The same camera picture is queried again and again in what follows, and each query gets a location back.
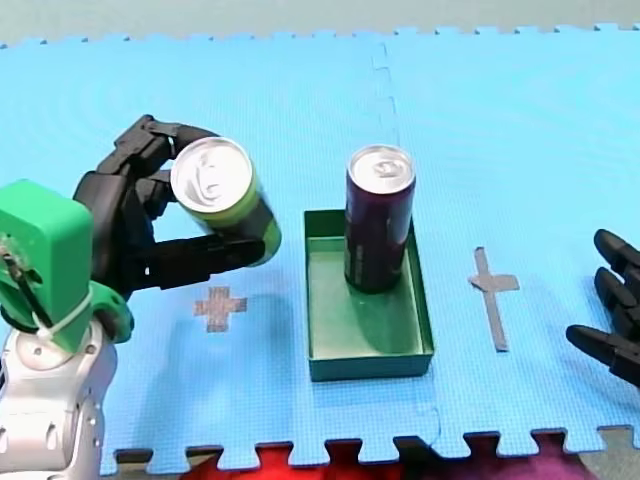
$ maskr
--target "red fabric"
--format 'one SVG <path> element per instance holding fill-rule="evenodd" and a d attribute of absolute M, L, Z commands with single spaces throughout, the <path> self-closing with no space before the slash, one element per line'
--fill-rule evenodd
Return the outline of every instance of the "red fabric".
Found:
<path fill-rule="evenodd" d="M 596 480 L 575 455 L 565 455 L 562 438 L 536 437 L 540 455 L 525 458 L 497 458 L 497 438 L 470 439 L 470 458 L 446 461 L 434 459 L 425 468 L 423 480 Z M 292 468 L 287 462 L 290 448 L 259 449 L 261 468 L 249 472 L 220 472 L 209 461 L 185 474 L 182 480 L 401 480 L 400 464 L 363 466 L 358 464 L 359 446 L 333 444 L 328 447 L 331 463 L 325 467 Z"/>
<path fill-rule="evenodd" d="M 358 464 L 357 445 L 329 447 L 331 463 L 325 467 L 294 468 L 288 465 L 291 449 L 274 447 L 258 450 L 261 468 L 248 472 L 221 472 L 213 461 L 205 462 L 181 480 L 401 480 L 402 467 Z"/>

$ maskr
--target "green tray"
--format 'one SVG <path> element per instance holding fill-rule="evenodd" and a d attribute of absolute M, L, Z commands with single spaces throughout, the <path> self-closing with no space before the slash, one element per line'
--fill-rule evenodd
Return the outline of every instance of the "green tray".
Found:
<path fill-rule="evenodd" d="M 413 225 L 400 282 L 370 295 L 344 279 L 344 211 L 304 220 L 311 379 L 423 375 L 434 347 Z"/>

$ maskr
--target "puzzle mat edge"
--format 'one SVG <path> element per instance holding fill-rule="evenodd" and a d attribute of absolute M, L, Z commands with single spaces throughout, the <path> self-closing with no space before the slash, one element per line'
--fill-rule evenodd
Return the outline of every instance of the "puzzle mat edge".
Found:
<path fill-rule="evenodd" d="M 543 31 L 536 27 L 535 25 L 522 25 L 520 27 L 515 27 L 513 30 L 501 30 L 492 26 L 478 26 L 473 29 L 472 32 L 463 32 L 458 27 L 452 27 L 443 25 L 440 27 L 436 27 L 431 31 L 421 30 L 416 27 L 411 26 L 403 26 L 398 27 L 393 30 L 392 35 L 401 35 L 403 33 L 419 33 L 421 35 L 443 35 L 443 34 L 460 34 L 460 35 L 483 35 L 489 33 L 500 33 L 502 35 L 509 34 L 523 34 L 523 33 L 538 33 L 538 34 L 554 34 L 554 33 L 575 33 L 575 32 L 606 32 L 606 31 L 640 31 L 640 23 L 633 23 L 630 28 L 623 28 L 618 23 L 605 22 L 605 23 L 596 23 L 591 28 L 577 27 L 569 24 L 558 24 L 552 30 Z M 388 36 L 387 34 L 362 30 L 355 30 L 351 36 L 367 36 L 367 35 L 379 35 L 381 37 Z M 174 40 L 189 40 L 193 38 L 201 38 L 209 41 L 235 41 L 235 40 L 255 40 L 255 41 L 266 41 L 270 39 L 281 39 L 281 38 L 308 38 L 308 37 L 316 37 L 316 36 L 334 36 L 334 37 L 347 37 L 348 35 L 342 35 L 336 33 L 334 30 L 317 30 L 311 34 L 298 35 L 294 32 L 274 32 L 268 36 L 256 36 L 250 33 L 237 33 L 232 35 L 224 35 L 224 36 L 213 36 L 206 33 L 193 33 L 186 37 L 173 37 L 171 35 L 156 33 L 150 35 L 142 35 L 139 37 L 133 37 L 131 35 L 127 35 L 126 33 L 114 32 L 106 35 L 100 35 L 97 37 L 90 37 L 86 35 L 67 35 L 63 39 L 60 39 L 55 42 L 49 42 L 46 38 L 38 37 L 38 36 L 29 36 L 25 37 L 23 40 L 9 44 L 2 41 L 0 38 L 0 49 L 5 48 L 19 48 L 24 45 L 49 45 L 49 44 L 58 44 L 58 43 L 67 43 L 67 42 L 82 42 L 82 43 L 95 43 L 95 42 L 104 42 L 104 41 L 140 41 L 140 40 L 148 40 L 155 37 L 162 38 L 172 38 Z"/>

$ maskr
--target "can lid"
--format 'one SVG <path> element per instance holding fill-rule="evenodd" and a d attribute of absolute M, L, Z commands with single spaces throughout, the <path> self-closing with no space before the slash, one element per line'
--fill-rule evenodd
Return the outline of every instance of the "can lid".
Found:
<path fill-rule="evenodd" d="M 407 188 L 415 179 L 409 155 L 387 145 L 372 145 L 357 151 L 349 162 L 353 182 L 371 193 L 389 194 Z"/>
<path fill-rule="evenodd" d="M 238 144 L 223 137 L 193 142 L 176 157 L 171 188 L 178 202 L 194 212 L 218 213 L 247 193 L 253 166 Z"/>

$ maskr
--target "white cable tie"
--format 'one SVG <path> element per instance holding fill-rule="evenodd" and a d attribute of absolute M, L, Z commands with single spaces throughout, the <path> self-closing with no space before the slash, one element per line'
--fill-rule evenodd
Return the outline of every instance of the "white cable tie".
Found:
<path fill-rule="evenodd" d="M 73 322 L 76 318 L 78 318 L 78 315 L 80 315 L 82 312 L 84 312 L 84 310 L 91 303 L 91 298 L 92 297 L 93 297 L 93 290 L 92 290 L 91 286 L 89 286 L 89 290 L 88 290 L 87 294 L 85 295 L 85 297 L 82 299 L 82 301 L 78 305 L 76 305 L 76 307 L 73 310 L 71 310 L 66 317 L 64 317 L 58 323 L 53 325 L 51 328 L 47 328 L 42 323 L 42 320 L 40 320 L 40 318 L 38 318 L 36 313 L 32 312 L 31 313 L 31 317 L 33 318 L 34 323 L 38 327 L 38 332 L 36 333 L 38 338 L 40 338 L 41 340 L 45 340 L 45 341 L 52 340 L 53 336 L 56 333 L 58 333 L 63 328 L 69 326 L 69 324 L 71 324 L 71 322 Z"/>

